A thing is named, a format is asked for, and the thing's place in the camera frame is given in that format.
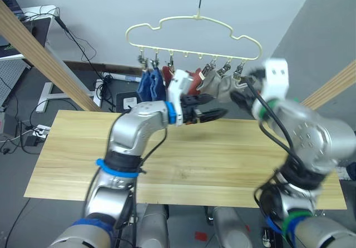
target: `sock hanger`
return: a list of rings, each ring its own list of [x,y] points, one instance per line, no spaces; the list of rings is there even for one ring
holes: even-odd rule
[[[126,37],[126,40],[128,41],[129,44],[133,45],[133,46],[136,46],[139,48],[140,52],[142,53],[144,51],[145,48],[148,48],[148,49],[153,49],[155,50],[156,53],[158,53],[159,51],[168,51],[169,54],[171,56],[173,56],[174,52],[180,52],[180,53],[183,53],[184,54],[184,57],[188,57],[189,54],[196,54],[198,55],[198,58],[199,59],[202,59],[203,56],[211,56],[213,57],[215,60],[219,57],[221,58],[227,58],[228,62],[231,62],[232,59],[240,59],[242,62],[246,62],[246,61],[253,61],[253,60],[256,60],[258,59],[261,55],[262,55],[262,46],[261,44],[255,40],[254,38],[251,38],[247,35],[240,35],[238,37],[235,37],[233,35],[234,33],[234,29],[224,23],[224,22],[221,22],[221,21],[218,21],[216,19],[213,19],[213,18],[210,18],[210,17],[205,17],[205,16],[201,16],[200,15],[200,6],[201,6],[201,0],[199,0],[199,6],[198,6],[198,11],[197,11],[197,14],[194,15],[194,16],[173,16],[173,17],[166,17],[166,18],[163,18],[159,21],[159,26],[158,27],[152,27],[149,23],[142,23],[142,24],[136,24],[134,26],[131,26],[129,27],[127,30],[126,30],[126,33],[125,33],[125,37]],[[129,32],[132,31],[133,29],[135,28],[139,28],[139,27],[149,27],[151,30],[160,30],[162,28],[162,24],[165,22],[165,21],[169,21],[169,20],[177,20],[177,19],[194,19],[194,20],[206,20],[206,21],[210,21],[210,22],[213,22],[213,23],[217,23],[219,25],[222,25],[226,28],[228,28],[230,30],[230,34],[229,36],[238,41],[242,38],[246,38],[252,42],[254,42],[257,46],[258,46],[258,49],[259,49],[259,54],[256,56],[256,57],[240,57],[240,56],[231,56],[231,55],[224,55],[224,54],[214,54],[214,53],[205,53],[205,52],[195,52],[195,51],[184,51],[184,50],[181,50],[181,49],[172,49],[172,48],[162,48],[162,47],[155,47],[155,46],[147,46],[147,45],[141,45],[141,44],[135,44],[135,43],[132,43],[130,40],[129,40]]]

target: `wooden tabletop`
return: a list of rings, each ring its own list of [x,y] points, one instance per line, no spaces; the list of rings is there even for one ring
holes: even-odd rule
[[[25,197],[82,201],[103,158],[116,113],[59,111],[33,170]],[[163,137],[152,135],[147,150]],[[138,202],[257,207],[254,188],[281,165],[285,152],[256,121],[220,119],[170,126],[165,143],[144,164]],[[319,209],[346,209],[338,177],[331,174]]]

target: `hanging clip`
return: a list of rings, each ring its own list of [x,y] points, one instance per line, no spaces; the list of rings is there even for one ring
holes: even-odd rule
[[[153,69],[158,68],[158,65],[160,64],[160,60],[158,59],[158,50],[156,50],[156,55],[154,60],[150,60]]]
[[[167,65],[169,67],[169,72],[174,75],[173,53],[171,54],[169,58],[169,63],[167,63]]]
[[[221,67],[217,73],[219,74],[220,77],[222,77],[228,70],[231,69],[230,61],[227,61],[223,67]]]
[[[240,80],[241,74],[242,74],[242,72],[244,70],[244,64],[245,64],[245,61],[241,61],[241,64],[239,64],[236,67],[236,70],[234,72],[234,79]]]
[[[145,58],[143,48],[140,49],[139,62],[141,64],[142,70],[146,72],[148,68],[148,58]]]
[[[204,77],[206,77],[207,74],[209,74],[209,72],[211,72],[215,67],[216,67],[216,58],[211,60],[210,63],[207,63],[204,69],[201,71],[201,73],[204,75]]]

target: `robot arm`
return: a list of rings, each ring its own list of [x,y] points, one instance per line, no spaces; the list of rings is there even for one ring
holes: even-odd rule
[[[188,73],[176,70],[169,87],[169,102],[139,103],[114,122],[105,158],[97,160],[100,168],[88,190],[83,218],[59,236],[51,248],[109,248],[113,230],[128,224],[136,204],[136,178],[147,159],[141,156],[150,136],[168,124],[208,122],[226,114],[220,108],[209,112],[197,109],[198,105],[211,101],[212,96],[181,97],[190,83]]]
[[[356,243],[356,235],[343,226],[326,217],[312,216],[322,181],[354,151],[354,132],[341,121],[324,118],[284,99],[289,86],[284,60],[269,60],[263,71],[236,78],[239,90],[231,98],[259,120],[265,134],[271,137],[264,122],[290,146],[279,143],[289,155],[256,190],[261,191],[259,197],[255,195],[256,203],[269,225],[285,236],[291,232],[293,246],[293,236],[307,248],[348,247]],[[207,95],[181,98],[189,87],[187,79],[188,75],[177,70],[170,85],[176,93],[169,91],[170,102],[141,103],[115,121],[106,156],[97,162],[100,168],[88,191],[84,219],[69,227],[51,248],[109,248],[113,228],[127,225],[131,216],[135,179],[149,137],[168,124],[207,122],[226,113],[201,113],[197,105],[211,100]]]
[[[240,83],[248,86],[233,92],[231,98],[251,111],[272,140],[278,142],[263,123],[289,144],[287,147],[278,143],[288,152],[287,159],[255,191],[255,201],[268,224],[284,236],[291,232],[308,248],[348,247],[349,242],[356,243],[355,234],[343,226],[326,217],[313,216],[323,180],[356,148],[353,130],[340,120],[322,117],[285,99],[289,84],[288,65],[283,59],[268,60],[263,70],[241,77]]]

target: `gray floor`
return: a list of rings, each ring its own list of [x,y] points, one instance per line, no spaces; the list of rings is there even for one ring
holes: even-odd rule
[[[75,71],[75,73],[89,89],[93,89],[93,82],[96,79],[95,73],[90,71]],[[28,121],[29,114],[38,102],[43,84],[47,81],[47,78],[35,68],[26,72],[19,80],[15,92],[20,102],[19,118],[24,122]],[[113,94],[116,94],[118,92],[134,91],[136,86],[136,83],[114,81],[111,85],[111,90]],[[202,109],[209,108],[210,106],[216,107],[217,105],[217,103],[210,103]],[[15,106],[16,102],[14,98],[11,98],[6,112],[14,114]],[[224,106],[230,110],[227,115],[228,118],[250,118],[247,113],[239,110],[232,104],[220,106]],[[107,110],[108,104],[104,103],[102,108]],[[45,113],[35,113],[33,115],[33,123],[50,126],[58,109],[72,109],[72,106],[62,101],[52,101],[48,104]],[[40,152],[41,146],[28,148],[27,150]],[[4,246],[8,231],[26,202],[23,194],[37,158],[37,155],[28,155],[21,151],[21,149],[18,149],[11,155],[0,155],[0,248]],[[356,200],[356,186],[354,182],[343,182],[342,187],[348,210],[321,210],[318,213],[323,212],[326,216],[356,231],[356,221],[353,214]],[[82,202],[77,201],[31,199],[14,228],[8,247],[47,247],[66,227],[79,218],[81,207]],[[143,213],[144,205],[140,205],[139,211],[140,214]],[[263,221],[259,210],[239,208],[237,211],[242,220],[251,229],[250,236],[254,247],[262,247],[260,227],[263,226]],[[207,242],[194,239],[195,231],[207,233],[208,239],[212,237],[208,246],[206,246]],[[200,206],[170,206],[169,233],[172,248],[218,247],[217,240],[213,236],[213,228],[206,224],[204,210]],[[123,237],[130,238],[129,235],[130,228],[128,227],[123,233]]]

